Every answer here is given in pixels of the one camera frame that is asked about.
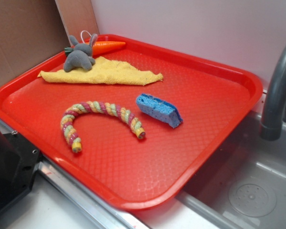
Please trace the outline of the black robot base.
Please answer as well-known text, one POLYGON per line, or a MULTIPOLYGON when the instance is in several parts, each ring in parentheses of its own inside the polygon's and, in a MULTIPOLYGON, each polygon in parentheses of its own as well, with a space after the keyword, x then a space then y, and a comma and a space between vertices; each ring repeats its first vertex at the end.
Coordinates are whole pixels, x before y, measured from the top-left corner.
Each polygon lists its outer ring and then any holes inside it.
POLYGON ((23 135, 0 131, 0 215, 31 192, 40 158, 23 135))

